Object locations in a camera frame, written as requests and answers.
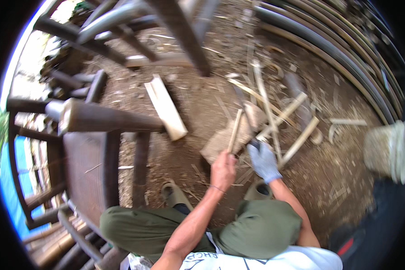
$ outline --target sandal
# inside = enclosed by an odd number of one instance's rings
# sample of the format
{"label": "sandal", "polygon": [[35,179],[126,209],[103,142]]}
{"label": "sandal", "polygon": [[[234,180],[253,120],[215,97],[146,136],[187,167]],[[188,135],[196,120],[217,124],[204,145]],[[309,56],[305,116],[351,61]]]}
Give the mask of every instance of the sandal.
{"label": "sandal", "polygon": [[194,208],[183,191],[173,181],[162,186],[161,195],[168,207],[173,208],[176,204],[183,203],[190,211]]}
{"label": "sandal", "polygon": [[253,182],[248,188],[244,200],[271,200],[273,198],[272,189],[260,179]]}

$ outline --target hand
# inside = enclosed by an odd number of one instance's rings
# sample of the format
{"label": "hand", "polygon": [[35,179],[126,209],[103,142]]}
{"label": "hand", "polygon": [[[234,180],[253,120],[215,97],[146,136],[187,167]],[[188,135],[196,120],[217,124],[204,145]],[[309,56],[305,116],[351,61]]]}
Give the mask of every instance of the hand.
{"label": "hand", "polygon": [[210,184],[226,192],[235,181],[235,163],[237,159],[227,150],[222,151],[211,165]]}
{"label": "hand", "polygon": [[266,184],[282,178],[278,170],[275,154],[270,150],[267,143],[259,142],[259,151],[255,146],[248,144],[247,150],[255,172],[264,179]]}

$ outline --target white bucket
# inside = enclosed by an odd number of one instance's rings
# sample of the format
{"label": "white bucket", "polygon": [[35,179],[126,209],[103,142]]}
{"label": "white bucket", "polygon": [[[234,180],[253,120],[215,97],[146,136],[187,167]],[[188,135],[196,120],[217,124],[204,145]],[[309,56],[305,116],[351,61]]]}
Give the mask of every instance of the white bucket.
{"label": "white bucket", "polygon": [[405,122],[376,127],[366,133],[363,159],[366,167],[405,183]]}

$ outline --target green plant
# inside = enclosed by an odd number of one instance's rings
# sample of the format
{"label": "green plant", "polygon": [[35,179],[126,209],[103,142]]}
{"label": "green plant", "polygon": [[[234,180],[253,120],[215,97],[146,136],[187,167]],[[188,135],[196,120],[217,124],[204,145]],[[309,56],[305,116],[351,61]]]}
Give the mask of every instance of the green plant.
{"label": "green plant", "polygon": [[8,142],[9,112],[0,109],[0,162],[3,146]]}

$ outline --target wrist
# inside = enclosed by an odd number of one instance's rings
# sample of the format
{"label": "wrist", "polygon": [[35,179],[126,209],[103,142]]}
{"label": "wrist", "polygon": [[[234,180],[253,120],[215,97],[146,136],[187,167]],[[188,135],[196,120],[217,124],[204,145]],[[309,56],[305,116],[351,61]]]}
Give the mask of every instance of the wrist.
{"label": "wrist", "polygon": [[219,198],[219,200],[220,200],[224,196],[225,191],[222,190],[220,187],[211,185],[211,186],[209,186],[209,188],[207,189],[205,194],[207,194],[211,197]]}
{"label": "wrist", "polygon": [[280,174],[276,175],[276,176],[272,176],[272,177],[268,177],[268,178],[264,178],[264,183],[266,183],[267,185],[269,185],[272,182],[276,182],[277,180],[280,180],[282,178],[282,176]]}

